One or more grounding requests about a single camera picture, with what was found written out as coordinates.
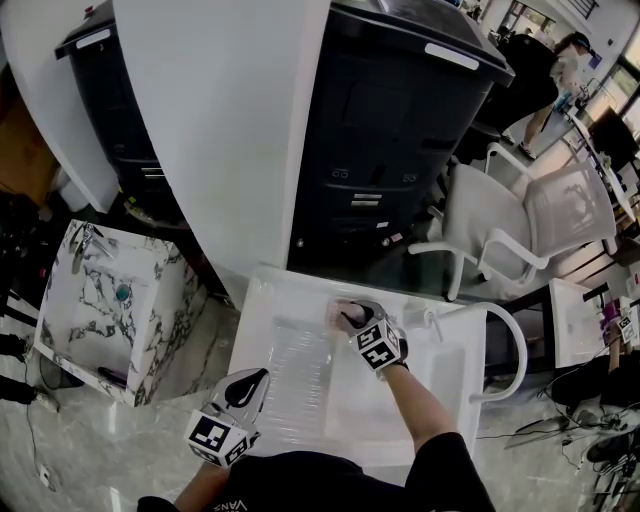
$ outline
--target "black shirt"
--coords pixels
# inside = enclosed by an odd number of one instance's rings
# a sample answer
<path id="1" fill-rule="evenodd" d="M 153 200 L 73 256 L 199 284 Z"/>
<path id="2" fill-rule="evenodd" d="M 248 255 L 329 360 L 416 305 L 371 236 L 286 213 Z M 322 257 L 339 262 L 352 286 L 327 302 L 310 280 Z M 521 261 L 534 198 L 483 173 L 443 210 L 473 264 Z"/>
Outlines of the black shirt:
<path id="1" fill-rule="evenodd" d="M 138 502 L 138 512 L 175 512 L 160 498 Z M 494 511 L 459 434 L 442 434 L 418 451 L 405 487 L 365 475 L 351 461 L 313 452 L 245 457 L 206 512 L 263 510 Z"/>

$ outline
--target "chair armrest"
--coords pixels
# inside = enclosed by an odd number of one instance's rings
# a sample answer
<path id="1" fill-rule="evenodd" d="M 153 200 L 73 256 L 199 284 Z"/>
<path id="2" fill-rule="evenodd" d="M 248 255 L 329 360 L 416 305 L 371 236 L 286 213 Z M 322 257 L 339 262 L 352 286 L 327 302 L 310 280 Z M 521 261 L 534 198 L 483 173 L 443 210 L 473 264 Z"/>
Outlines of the chair armrest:
<path id="1" fill-rule="evenodd" d="M 549 258 L 540 258 L 533 254 L 528 249 L 525 249 L 519 242 L 516 242 L 513 238 L 511 238 L 505 231 L 500 228 L 492 228 L 487 235 L 487 238 L 484 241 L 484 246 L 482 247 L 482 254 L 480 255 L 480 259 L 478 260 L 478 268 L 482 270 L 482 266 L 484 266 L 484 258 L 487 254 L 487 249 L 490 244 L 499 243 L 504 245 L 507 249 L 509 249 L 512 253 L 518 256 L 520 259 L 526 261 L 529 265 L 534 266 L 538 270 L 542 270 L 549 264 Z"/>
<path id="2" fill-rule="evenodd" d="M 502 158 L 504 158 L 507 162 L 513 165 L 522 174 L 527 176 L 530 180 L 532 181 L 535 180 L 535 177 L 533 176 L 533 174 L 531 174 L 531 172 L 529 172 L 529 169 L 527 169 L 524 165 L 522 165 L 522 163 L 515 156 L 509 153 L 497 142 L 492 142 L 487 146 L 487 159 L 485 161 L 486 163 L 484 164 L 485 174 L 489 174 L 489 160 L 491 157 L 491 153 L 498 153 L 499 155 L 502 156 Z"/>

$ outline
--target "white armchair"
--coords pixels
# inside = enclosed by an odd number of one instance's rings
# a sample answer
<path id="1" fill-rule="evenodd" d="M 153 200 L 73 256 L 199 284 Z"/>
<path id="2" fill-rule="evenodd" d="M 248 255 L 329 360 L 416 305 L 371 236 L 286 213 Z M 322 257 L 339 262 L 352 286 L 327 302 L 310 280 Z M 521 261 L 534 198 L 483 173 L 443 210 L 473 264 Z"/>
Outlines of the white armchair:
<path id="1" fill-rule="evenodd" d="M 528 178 L 524 200 L 488 175 L 490 159 L 496 154 Z M 444 215 L 435 208 L 429 211 L 442 222 L 442 239 L 412 244 L 409 252 L 453 253 L 455 267 L 447 293 L 451 301 L 458 296 L 465 260 L 486 279 L 498 274 L 525 286 L 550 257 L 616 232 L 607 191 L 590 163 L 536 179 L 497 143 L 487 148 L 484 172 L 455 166 Z"/>

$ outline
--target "cardboard box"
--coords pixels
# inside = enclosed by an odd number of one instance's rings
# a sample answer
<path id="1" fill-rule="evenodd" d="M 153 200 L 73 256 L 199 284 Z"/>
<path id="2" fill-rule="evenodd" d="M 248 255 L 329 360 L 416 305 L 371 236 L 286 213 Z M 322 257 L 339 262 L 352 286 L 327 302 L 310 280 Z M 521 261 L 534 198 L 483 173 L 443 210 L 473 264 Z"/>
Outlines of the cardboard box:
<path id="1" fill-rule="evenodd" d="M 56 167 L 7 66 L 0 73 L 0 189 L 44 206 Z"/>

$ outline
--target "black and white marker cube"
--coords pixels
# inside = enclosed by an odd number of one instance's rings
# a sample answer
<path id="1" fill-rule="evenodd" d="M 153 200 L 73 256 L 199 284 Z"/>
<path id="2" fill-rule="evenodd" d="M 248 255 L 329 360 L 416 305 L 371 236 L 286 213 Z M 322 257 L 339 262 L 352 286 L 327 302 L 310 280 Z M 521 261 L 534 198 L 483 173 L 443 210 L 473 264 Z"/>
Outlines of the black and white marker cube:
<path id="1" fill-rule="evenodd" d="M 400 359 L 399 337 L 387 319 L 356 334 L 351 344 L 375 371 Z"/>
<path id="2" fill-rule="evenodd" d="M 227 468 L 251 447 L 246 430 L 219 418 L 193 411 L 184 438 L 198 457 Z"/>

